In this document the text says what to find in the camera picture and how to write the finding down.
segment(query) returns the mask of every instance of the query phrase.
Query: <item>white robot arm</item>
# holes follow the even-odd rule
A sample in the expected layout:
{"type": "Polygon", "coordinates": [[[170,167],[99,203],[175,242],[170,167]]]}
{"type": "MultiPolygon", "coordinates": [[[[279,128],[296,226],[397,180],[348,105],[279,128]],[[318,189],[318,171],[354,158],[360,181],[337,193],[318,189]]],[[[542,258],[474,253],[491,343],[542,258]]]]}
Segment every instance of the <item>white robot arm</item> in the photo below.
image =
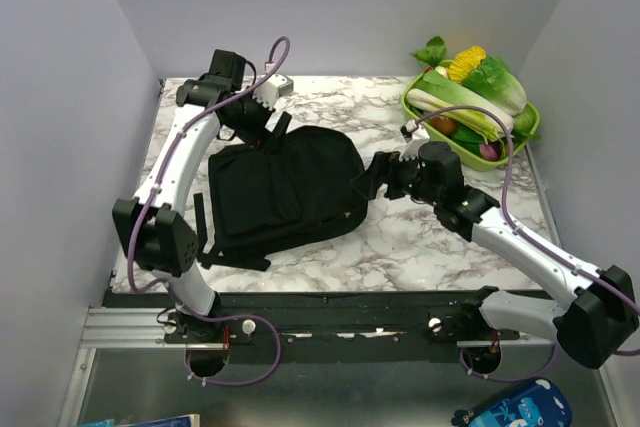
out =
{"type": "Polygon", "coordinates": [[[223,124],[234,129],[245,143],[259,144],[270,135],[265,125],[278,98],[292,89],[287,77],[267,74],[257,80],[257,87],[247,95],[236,94],[240,97],[236,102],[203,115],[210,106],[240,89],[245,62],[233,52],[216,50],[209,72],[198,80],[187,80],[178,89],[178,108],[158,160],[133,199],[120,199],[113,208],[125,253],[138,217],[147,217],[136,232],[135,259],[127,259],[128,262],[135,260],[139,267],[169,284],[182,302],[205,316],[217,296],[195,265],[199,239],[183,218],[189,189],[207,148],[223,124]]]}
{"type": "Polygon", "coordinates": [[[495,252],[534,280],[551,300],[485,287],[462,306],[439,335],[467,338],[478,325],[557,341],[580,364],[598,368],[638,328],[630,306],[629,275],[575,258],[513,219],[498,200],[465,185],[459,157],[444,142],[429,142],[420,128],[402,152],[378,152],[353,186],[368,199],[387,184],[390,200],[410,196],[433,206],[440,223],[469,242],[495,252]]]}

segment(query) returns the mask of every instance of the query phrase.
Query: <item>yellow corn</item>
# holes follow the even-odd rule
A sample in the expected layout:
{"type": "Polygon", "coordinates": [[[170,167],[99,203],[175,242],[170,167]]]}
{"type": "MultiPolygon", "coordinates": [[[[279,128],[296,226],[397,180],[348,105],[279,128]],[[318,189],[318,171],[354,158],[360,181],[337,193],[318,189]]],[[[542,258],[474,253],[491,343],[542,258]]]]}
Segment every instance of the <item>yellow corn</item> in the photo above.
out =
{"type": "Polygon", "coordinates": [[[449,66],[449,78],[458,84],[487,57],[482,47],[474,45],[455,56],[449,66]]]}

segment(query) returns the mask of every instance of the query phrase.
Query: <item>lettuce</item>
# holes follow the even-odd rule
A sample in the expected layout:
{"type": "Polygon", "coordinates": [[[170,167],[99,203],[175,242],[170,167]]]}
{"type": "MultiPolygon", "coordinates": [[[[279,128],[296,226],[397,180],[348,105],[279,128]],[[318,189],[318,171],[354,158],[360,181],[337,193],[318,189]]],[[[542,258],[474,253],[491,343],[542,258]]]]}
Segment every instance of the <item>lettuce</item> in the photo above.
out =
{"type": "Polygon", "coordinates": [[[527,94],[498,57],[487,57],[469,72],[462,85],[489,100],[509,115],[517,115],[527,105],[527,94]]]}
{"type": "Polygon", "coordinates": [[[513,131],[529,133],[536,124],[538,116],[530,104],[527,104],[522,112],[513,117],[513,131]]]}

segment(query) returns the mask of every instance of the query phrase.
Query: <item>marble countertop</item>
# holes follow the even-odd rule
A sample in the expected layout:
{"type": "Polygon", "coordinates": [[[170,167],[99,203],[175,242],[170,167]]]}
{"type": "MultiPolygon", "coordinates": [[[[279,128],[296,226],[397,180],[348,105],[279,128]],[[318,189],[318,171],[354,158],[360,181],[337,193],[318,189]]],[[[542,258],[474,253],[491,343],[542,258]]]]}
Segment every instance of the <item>marble countertop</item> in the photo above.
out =
{"type": "MultiPolygon", "coordinates": [[[[293,116],[289,130],[303,124],[330,127],[346,133],[360,151],[365,166],[374,152],[399,149],[403,123],[400,95],[410,78],[293,77],[295,92],[278,101],[278,111],[293,116]]],[[[155,163],[169,133],[175,93],[184,79],[167,80],[160,102],[141,178],[155,163]]],[[[271,119],[271,126],[278,115],[271,119]]],[[[192,185],[205,196],[207,219],[211,202],[206,158],[225,143],[214,141],[192,185]]],[[[463,167],[467,182],[499,198],[504,169],[476,172],[463,167]]],[[[509,190],[509,210],[526,226],[549,238],[540,198],[526,155],[516,158],[509,190]]],[[[195,228],[192,201],[185,219],[195,228]]],[[[213,239],[209,226],[209,239],[213,239]]],[[[212,266],[203,276],[219,292],[328,292],[478,289],[531,289],[536,284],[488,250],[470,244],[444,229],[431,209],[409,199],[390,202],[379,196],[370,203],[366,220],[355,231],[325,242],[268,256],[267,272],[212,266]]],[[[129,292],[122,253],[112,283],[114,292],[129,292]]],[[[137,282],[153,277],[137,271],[137,282]]],[[[164,288],[158,286],[156,291],[164,288]]]]}

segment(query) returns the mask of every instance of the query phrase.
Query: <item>white wall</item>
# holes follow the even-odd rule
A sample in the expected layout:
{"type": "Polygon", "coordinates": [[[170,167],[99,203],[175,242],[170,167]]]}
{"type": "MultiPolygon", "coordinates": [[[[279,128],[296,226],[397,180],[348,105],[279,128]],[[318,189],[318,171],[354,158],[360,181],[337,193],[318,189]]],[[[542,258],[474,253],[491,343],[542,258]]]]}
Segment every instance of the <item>white wall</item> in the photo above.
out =
{"type": "MultiPolygon", "coordinates": [[[[640,0],[561,0],[520,73],[542,113],[535,156],[564,246],[626,269],[638,297],[639,59],[640,0]]],[[[610,363],[624,387],[614,401],[637,419],[623,425],[640,425],[640,359],[610,363]]]]}
{"type": "Polygon", "coordinates": [[[118,0],[151,64],[199,75],[214,48],[262,63],[287,34],[285,70],[299,74],[416,72],[408,52],[446,33],[451,51],[473,43],[516,71],[558,0],[118,0]]]}
{"type": "Polygon", "coordinates": [[[0,425],[56,424],[158,83],[116,0],[0,0],[0,425]]]}

